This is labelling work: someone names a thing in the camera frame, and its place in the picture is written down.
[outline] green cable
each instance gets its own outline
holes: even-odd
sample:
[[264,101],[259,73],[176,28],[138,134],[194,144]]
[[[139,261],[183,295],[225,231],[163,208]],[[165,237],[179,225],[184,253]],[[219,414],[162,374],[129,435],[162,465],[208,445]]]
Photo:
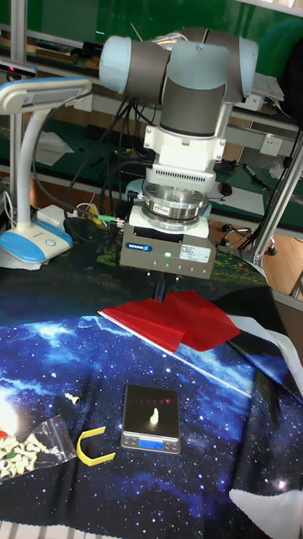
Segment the green cable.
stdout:
[[112,221],[115,221],[115,220],[116,220],[116,218],[113,217],[113,216],[101,216],[101,215],[99,215],[97,218],[98,218],[100,221],[105,221],[105,222],[112,222]]

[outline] blue lamp base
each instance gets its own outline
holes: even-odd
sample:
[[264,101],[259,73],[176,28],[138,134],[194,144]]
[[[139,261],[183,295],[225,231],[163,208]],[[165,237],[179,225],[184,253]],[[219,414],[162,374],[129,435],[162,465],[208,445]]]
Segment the blue lamp base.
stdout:
[[72,238],[60,228],[36,221],[29,228],[17,227],[0,235],[0,248],[24,262],[43,264],[72,246]]

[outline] metal pole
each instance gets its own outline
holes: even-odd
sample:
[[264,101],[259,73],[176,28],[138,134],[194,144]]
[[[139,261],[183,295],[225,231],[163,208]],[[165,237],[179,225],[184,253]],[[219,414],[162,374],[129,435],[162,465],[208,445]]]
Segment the metal pole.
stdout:
[[[26,62],[27,0],[11,0],[11,59]],[[16,183],[20,148],[24,134],[22,114],[10,117],[10,195],[16,205]]]
[[222,138],[224,136],[228,120],[230,119],[233,109],[232,103],[222,103],[218,121],[215,127],[215,136]]
[[243,252],[243,258],[261,265],[262,257],[273,236],[275,229],[279,225],[279,221],[284,213],[286,206],[290,201],[290,197],[297,185],[303,169],[303,137],[301,138],[291,165],[281,182],[277,195],[275,196],[272,207],[268,212],[264,223],[261,226],[259,237],[255,246],[250,251]]

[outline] yellow rubber band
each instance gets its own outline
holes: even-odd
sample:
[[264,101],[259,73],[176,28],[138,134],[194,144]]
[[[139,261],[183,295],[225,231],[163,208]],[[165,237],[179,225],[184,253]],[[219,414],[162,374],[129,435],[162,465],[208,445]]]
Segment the yellow rubber band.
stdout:
[[93,436],[102,435],[106,427],[100,427],[99,429],[84,430],[81,436],[79,436],[77,441],[77,456],[80,461],[84,462],[87,466],[96,466],[97,464],[102,464],[102,462],[112,461],[115,457],[115,453],[109,453],[108,455],[98,456],[97,458],[90,458],[85,455],[81,449],[81,441],[83,438],[92,438]]

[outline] red paper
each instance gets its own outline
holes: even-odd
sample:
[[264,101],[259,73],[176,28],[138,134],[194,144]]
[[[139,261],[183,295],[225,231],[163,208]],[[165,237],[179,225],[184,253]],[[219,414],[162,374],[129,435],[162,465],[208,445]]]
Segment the red paper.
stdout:
[[180,343],[203,351],[236,337],[240,331],[216,305],[194,290],[104,309],[115,320],[143,337],[175,352]]

